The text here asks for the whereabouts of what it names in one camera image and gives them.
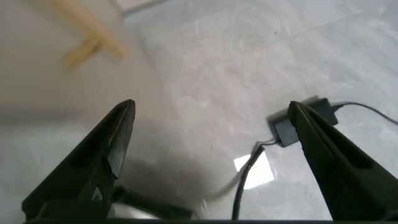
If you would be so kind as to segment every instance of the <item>wooden object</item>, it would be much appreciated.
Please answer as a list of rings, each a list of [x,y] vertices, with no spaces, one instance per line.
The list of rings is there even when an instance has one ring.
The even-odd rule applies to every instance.
[[[106,47],[119,58],[127,55],[127,48],[77,0],[49,0],[47,2],[54,9],[62,12],[89,37],[79,47],[64,56],[64,61],[69,66],[78,66],[102,47]]]

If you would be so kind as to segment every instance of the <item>power adapter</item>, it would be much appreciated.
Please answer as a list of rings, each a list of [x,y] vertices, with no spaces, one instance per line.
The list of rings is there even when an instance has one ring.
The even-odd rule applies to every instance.
[[[337,117],[335,116],[336,110],[329,103],[328,99],[316,99],[306,103],[306,105],[315,110],[330,125],[338,124]],[[282,147],[287,147],[299,141],[296,130],[287,116],[287,109],[269,116],[267,120],[274,139],[279,141]]]

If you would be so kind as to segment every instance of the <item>white floor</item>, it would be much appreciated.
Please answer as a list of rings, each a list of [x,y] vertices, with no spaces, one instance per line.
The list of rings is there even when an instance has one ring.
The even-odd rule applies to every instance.
[[[229,218],[234,191],[206,195],[234,176],[234,159],[272,137],[265,118],[290,100],[358,101],[397,118],[397,10],[398,1],[170,0],[130,14],[179,115],[175,127],[132,137],[132,154],[152,171],[130,186],[161,178],[170,189],[156,183],[148,194],[173,190],[201,218]],[[397,126],[356,107],[337,117],[341,132],[398,176]],[[242,219],[331,218],[300,147],[266,149],[275,179],[245,190]]]

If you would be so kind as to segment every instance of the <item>black plastic part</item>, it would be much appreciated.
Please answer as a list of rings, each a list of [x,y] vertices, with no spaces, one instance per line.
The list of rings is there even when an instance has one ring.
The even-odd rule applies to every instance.
[[[326,119],[330,125],[338,124],[335,111],[328,99],[317,99],[307,105]],[[271,117],[272,118],[268,120],[269,126],[274,135],[274,139],[279,140],[282,147],[287,147],[299,141],[296,130],[290,122],[287,112],[279,112],[277,115]]]
[[[313,109],[289,118],[334,221],[398,220],[398,180]]]
[[[100,201],[102,206],[99,208],[109,207],[113,184],[119,176],[130,141],[135,113],[132,100],[116,105],[23,201],[26,220],[46,218],[53,213],[48,209],[53,211],[55,205],[78,209],[79,203]],[[58,218],[68,218],[70,213],[73,211],[59,212],[64,217]]]

